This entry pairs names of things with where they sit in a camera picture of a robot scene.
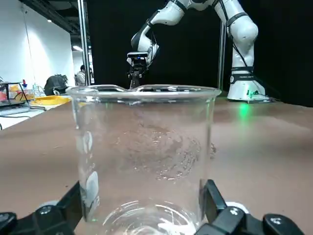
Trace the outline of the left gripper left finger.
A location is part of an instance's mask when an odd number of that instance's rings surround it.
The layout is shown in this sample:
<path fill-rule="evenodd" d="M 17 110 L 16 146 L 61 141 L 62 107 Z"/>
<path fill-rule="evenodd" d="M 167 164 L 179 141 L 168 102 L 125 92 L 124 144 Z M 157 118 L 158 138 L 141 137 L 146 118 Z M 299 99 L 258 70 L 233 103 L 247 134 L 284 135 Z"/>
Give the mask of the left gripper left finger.
<path fill-rule="evenodd" d="M 14 212 L 0 213 L 2 235 L 73 235 L 82 215 L 80 184 L 76 184 L 56 203 L 44 205 L 23 218 Z"/>

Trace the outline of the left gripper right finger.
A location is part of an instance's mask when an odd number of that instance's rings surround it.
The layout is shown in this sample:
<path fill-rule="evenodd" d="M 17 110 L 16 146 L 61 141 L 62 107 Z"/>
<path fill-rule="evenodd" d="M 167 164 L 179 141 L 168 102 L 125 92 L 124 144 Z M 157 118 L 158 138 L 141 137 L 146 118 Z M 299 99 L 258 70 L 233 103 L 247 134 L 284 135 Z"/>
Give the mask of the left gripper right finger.
<path fill-rule="evenodd" d="M 238 205 L 227 205 L 215 182 L 200 183 L 199 205 L 201 217 L 207 223 L 195 232 L 197 235 L 303 235 L 304 232 L 290 218 L 267 213 L 261 220 L 245 212 Z"/>

